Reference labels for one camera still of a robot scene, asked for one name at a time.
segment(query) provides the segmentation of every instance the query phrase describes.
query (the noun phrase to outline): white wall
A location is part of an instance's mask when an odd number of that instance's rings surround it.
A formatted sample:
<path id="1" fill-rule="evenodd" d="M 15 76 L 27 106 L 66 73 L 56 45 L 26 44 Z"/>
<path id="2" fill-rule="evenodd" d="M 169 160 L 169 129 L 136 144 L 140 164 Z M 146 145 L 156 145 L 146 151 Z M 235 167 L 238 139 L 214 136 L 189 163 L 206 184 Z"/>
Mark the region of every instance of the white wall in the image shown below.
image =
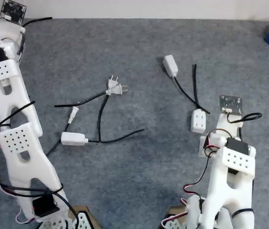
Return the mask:
<path id="1" fill-rule="evenodd" d="M 17 0 L 27 18 L 182 18 L 269 21 L 269 0 Z"/>

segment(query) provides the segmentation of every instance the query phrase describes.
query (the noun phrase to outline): white power plug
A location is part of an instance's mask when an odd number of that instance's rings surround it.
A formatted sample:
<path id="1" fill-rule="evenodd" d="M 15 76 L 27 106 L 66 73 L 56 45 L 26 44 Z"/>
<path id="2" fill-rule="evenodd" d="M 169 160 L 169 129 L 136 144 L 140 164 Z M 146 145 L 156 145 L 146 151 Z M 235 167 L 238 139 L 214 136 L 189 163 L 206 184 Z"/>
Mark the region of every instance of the white power plug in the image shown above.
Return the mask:
<path id="1" fill-rule="evenodd" d="M 178 66 L 174 60 L 173 55 L 167 55 L 163 59 L 163 65 L 169 77 L 176 77 L 178 73 Z"/>
<path id="2" fill-rule="evenodd" d="M 108 90 L 106 91 L 107 95 L 112 94 L 123 94 L 123 92 L 128 92 L 127 85 L 121 85 L 116 78 L 116 80 L 113 80 L 114 76 L 111 76 L 111 79 L 108 80 Z"/>
<path id="3" fill-rule="evenodd" d="M 61 142 L 65 146 L 83 146 L 88 143 L 88 139 L 81 133 L 63 132 Z"/>
<path id="4" fill-rule="evenodd" d="M 192 114 L 191 131 L 195 133 L 203 133 L 206 130 L 206 112 L 196 109 Z"/>

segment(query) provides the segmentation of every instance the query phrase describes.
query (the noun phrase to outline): black cable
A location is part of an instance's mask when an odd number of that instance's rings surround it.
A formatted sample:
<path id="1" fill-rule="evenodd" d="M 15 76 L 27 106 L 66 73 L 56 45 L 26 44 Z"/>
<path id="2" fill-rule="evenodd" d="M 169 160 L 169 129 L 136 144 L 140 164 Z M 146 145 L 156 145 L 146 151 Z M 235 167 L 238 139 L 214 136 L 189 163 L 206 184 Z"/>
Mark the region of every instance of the black cable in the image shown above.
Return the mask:
<path id="1" fill-rule="evenodd" d="M 30 105 L 33 105 L 35 103 L 35 101 L 30 102 L 29 104 L 24 105 L 23 107 L 19 108 L 17 111 L 11 113 L 11 115 L 9 115 L 7 118 L 4 118 L 1 122 L 0 122 L 0 126 L 6 122 L 7 120 L 11 119 L 14 115 L 16 115 L 17 113 L 19 113 L 20 111 L 22 111 L 23 109 L 27 108 Z"/>
<path id="2" fill-rule="evenodd" d="M 109 99 L 109 95 L 106 95 L 106 97 L 104 98 L 104 101 L 102 103 L 101 109 L 98 113 L 98 118 L 97 118 L 97 132 L 98 132 L 98 141 L 102 142 L 102 137 L 101 137 L 101 119 L 102 119 L 102 114 L 103 114 L 103 110 L 105 108 L 105 105 L 107 103 Z"/>
<path id="3" fill-rule="evenodd" d="M 253 121 L 253 120 L 257 120 L 257 119 L 262 117 L 262 113 L 254 112 L 254 113 L 250 113 L 250 114 L 245 115 L 241 119 L 238 119 L 238 120 L 235 120 L 235 121 L 229 121 L 229 115 L 230 115 L 230 113 L 227 115 L 227 121 L 229 123 L 240 123 L 240 122 Z"/>
<path id="4" fill-rule="evenodd" d="M 17 111 L 13 112 L 11 115 L 9 115 L 7 118 L 3 119 L 0 122 L 0 127 L 3 125 L 4 122 L 6 122 L 7 120 L 9 120 L 10 118 L 12 118 L 13 116 L 15 116 L 17 113 L 19 113 L 21 110 L 25 109 L 26 107 L 34 104 L 35 101 L 30 102 L 29 104 L 19 108 Z M 69 127 L 69 123 L 66 125 L 65 127 L 65 131 L 68 129 Z M 74 214 L 75 218 L 76 218 L 76 229 L 78 229 L 78 225 L 79 225 L 79 218 L 78 215 L 76 214 L 75 210 L 72 208 L 72 206 L 69 204 L 69 202 L 63 198 L 60 194 L 58 194 L 58 192 L 60 192 L 63 189 L 63 184 L 61 184 L 61 187 L 58 190 L 55 191 L 50 191 L 49 189 L 43 189 L 43 188 L 25 188 L 25 187 L 15 187 L 15 186 L 10 186 L 10 185 L 6 185 L 3 184 L 0 181 L 0 186 L 2 187 L 2 189 L 14 196 L 19 196 L 19 197 L 31 197 L 31 198 L 36 198 L 36 197 L 41 197 L 44 196 L 46 194 L 51 194 L 51 195 L 56 195 L 58 198 L 60 198 L 70 209 L 70 211 Z M 19 194 L 16 192 L 12 192 L 11 190 L 20 190 L 20 191 L 30 191 L 30 192 L 43 192 L 43 194 L 38 194 L 38 195 L 25 195 L 25 194 Z"/>
<path id="5" fill-rule="evenodd" d="M 193 65 L 192 65 L 192 78 L 193 78 L 194 98 L 195 98 L 195 102 L 196 102 L 197 104 L 199 104 L 199 101 L 198 101 L 198 94 L 197 94 L 196 70 L 197 70 L 197 64 L 193 64 Z"/>
<path id="6" fill-rule="evenodd" d="M 102 140 L 102 136 L 101 136 L 101 120 L 102 120 L 102 114 L 103 114 L 103 110 L 105 108 L 105 105 L 107 103 L 109 99 L 109 96 L 107 95 L 105 98 L 104 98 L 104 101 L 101 105 L 101 109 L 98 113 L 98 119 L 97 119 L 97 133 L 98 133 L 98 140 L 88 140 L 88 142 L 94 142 L 94 143 L 104 143 L 104 144 L 107 144 L 107 143 L 113 143 L 113 142 L 118 142 L 118 141 L 121 141 L 131 135 L 134 135 L 136 133 L 139 133 L 141 131 L 144 131 L 145 129 L 139 129 L 139 130 L 136 130 L 136 131 L 133 131 L 127 135 L 124 135 L 122 137 L 119 137 L 119 138 L 116 138 L 116 139 L 113 139 L 113 140 L 108 140 L 108 141 L 103 141 Z"/>
<path id="7" fill-rule="evenodd" d="M 136 133 L 142 132 L 142 131 L 144 131 L 144 130 L 145 130 L 145 129 L 139 129 L 139 130 L 133 131 L 133 132 L 127 134 L 127 135 L 124 135 L 124 136 L 122 136 L 122 137 L 119 137 L 119 138 L 116 138 L 116 139 L 113 139 L 113 140 L 109 140 L 109 141 L 101 141 L 100 143 L 105 143 L 105 144 L 107 144 L 107 143 L 118 142 L 118 141 L 121 141 L 121 140 L 123 140 L 123 139 L 125 139 L 125 138 L 131 136 L 131 135 L 134 135 L 134 134 L 136 134 Z"/>
<path id="8" fill-rule="evenodd" d="M 92 96 L 91 98 L 86 99 L 85 101 L 80 102 L 80 103 L 76 103 L 76 104 L 62 104 L 62 105 L 55 105 L 54 107 L 72 107 L 72 106 L 80 106 L 80 105 L 86 104 L 87 102 L 90 102 L 90 101 L 93 100 L 93 99 L 96 99 L 96 98 L 98 98 L 98 97 L 101 97 L 101 96 L 104 95 L 104 94 L 106 94 L 106 92 L 98 93 L 98 94 L 96 94 L 95 96 Z"/>
<path id="9" fill-rule="evenodd" d="M 70 126 L 70 124 L 67 123 L 66 127 L 64 128 L 64 132 L 67 132 L 69 126 Z M 57 146 L 58 146 L 60 143 L 61 143 L 61 140 L 60 140 L 60 138 L 59 138 L 59 139 L 57 140 L 57 142 L 55 143 L 55 145 L 49 150 L 49 152 L 46 153 L 46 156 L 49 157 L 49 155 L 50 155 L 51 153 L 54 152 L 54 150 L 57 148 Z"/>
<path id="10" fill-rule="evenodd" d="M 207 114 L 210 114 L 209 111 L 207 111 L 205 108 L 201 107 L 199 104 L 197 104 L 184 90 L 183 88 L 180 86 L 178 80 L 177 80 L 177 77 L 174 77 L 174 80 L 178 86 L 178 88 L 181 90 L 181 92 L 193 103 L 196 105 L 196 107 L 198 107 L 199 109 L 205 111 Z"/>
<path id="11" fill-rule="evenodd" d="M 254 211 L 252 208 L 243 208 L 243 209 L 240 209 L 240 210 L 237 210 L 236 212 L 234 212 L 232 215 L 231 215 L 231 218 L 233 219 L 236 215 L 238 215 L 239 213 L 242 213 L 242 212 L 247 212 L 247 211 L 251 211 L 253 212 L 254 214 Z"/>
<path id="12" fill-rule="evenodd" d="M 78 215 L 76 214 L 76 211 L 74 210 L 74 208 L 72 208 L 72 206 L 70 205 L 70 203 L 65 198 L 63 198 L 61 195 L 59 195 L 58 193 L 54 193 L 54 195 L 57 196 L 58 198 L 60 198 L 68 206 L 68 208 L 70 209 L 70 211 L 73 213 L 73 215 L 76 218 L 75 229 L 78 229 L 79 218 L 78 218 Z"/>
<path id="13" fill-rule="evenodd" d="M 53 19 L 53 17 L 33 19 L 33 20 L 31 20 L 31 21 L 28 21 L 27 23 L 24 23 L 24 24 L 22 25 L 22 27 L 25 27 L 25 26 L 27 26 L 27 25 L 29 25 L 29 24 L 31 24 L 31 23 L 34 23 L 34 22 L 45 21 L 45 20 L 51 20 L 51 19 Z"/>
<path id="14" fill-rule="evenodd" d="M 238 136 L 241 140 L 243 140 L 243 135 L 241 134 L 241 127 L 238 128 Z"/>

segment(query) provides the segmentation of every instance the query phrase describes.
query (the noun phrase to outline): power outlet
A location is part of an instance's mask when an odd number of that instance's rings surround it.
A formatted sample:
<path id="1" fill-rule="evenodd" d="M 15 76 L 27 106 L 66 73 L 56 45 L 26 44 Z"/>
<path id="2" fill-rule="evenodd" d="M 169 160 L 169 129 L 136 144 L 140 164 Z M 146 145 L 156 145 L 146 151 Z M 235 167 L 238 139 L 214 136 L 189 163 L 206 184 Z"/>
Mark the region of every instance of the power outlet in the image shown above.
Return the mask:
<path id="1" fill-rule="evenodd" d="M 195 133 L 203 133 L 206 130 L 206 112 L 196 109 L 192 114 L 191 131 Z"/>

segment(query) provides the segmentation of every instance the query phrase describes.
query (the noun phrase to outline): circuit board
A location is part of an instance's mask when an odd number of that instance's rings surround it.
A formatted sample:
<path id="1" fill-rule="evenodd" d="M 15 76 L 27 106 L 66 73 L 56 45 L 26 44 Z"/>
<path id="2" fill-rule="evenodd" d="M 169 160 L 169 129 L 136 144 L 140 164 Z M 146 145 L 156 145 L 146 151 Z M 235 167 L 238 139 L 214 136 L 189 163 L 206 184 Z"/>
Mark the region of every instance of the circuit board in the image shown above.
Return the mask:
<path id="1" fill-rule="evenodd" d="M 220 111 L 222 113 L 230 113 L 233 115 L 242 115 L 243 106 L 240 97 L 221 95 L 219 97 Z"/>
<path id="2" fill-rule="evenodd" d="M 25 12 L 26 6 L 11 0 L 4 0 L 0 12 L 0 18 L 22 25 Z"/>

